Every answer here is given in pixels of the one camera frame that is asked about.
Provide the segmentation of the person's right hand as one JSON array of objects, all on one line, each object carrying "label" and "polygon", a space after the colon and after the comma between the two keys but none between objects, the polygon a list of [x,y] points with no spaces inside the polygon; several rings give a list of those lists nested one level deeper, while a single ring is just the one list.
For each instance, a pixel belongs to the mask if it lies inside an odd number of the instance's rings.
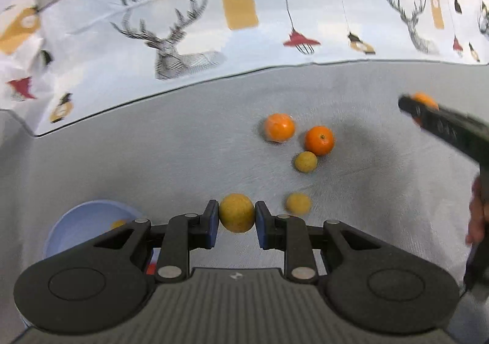
[{"label": "person's right hand", "polygon": [[470,220],[466,244],[480,243],[485,237],[486,224],[488,223],[488,202],[482,200],[481,179],[477,176],[472,184],[472,199],[469,204]]}]

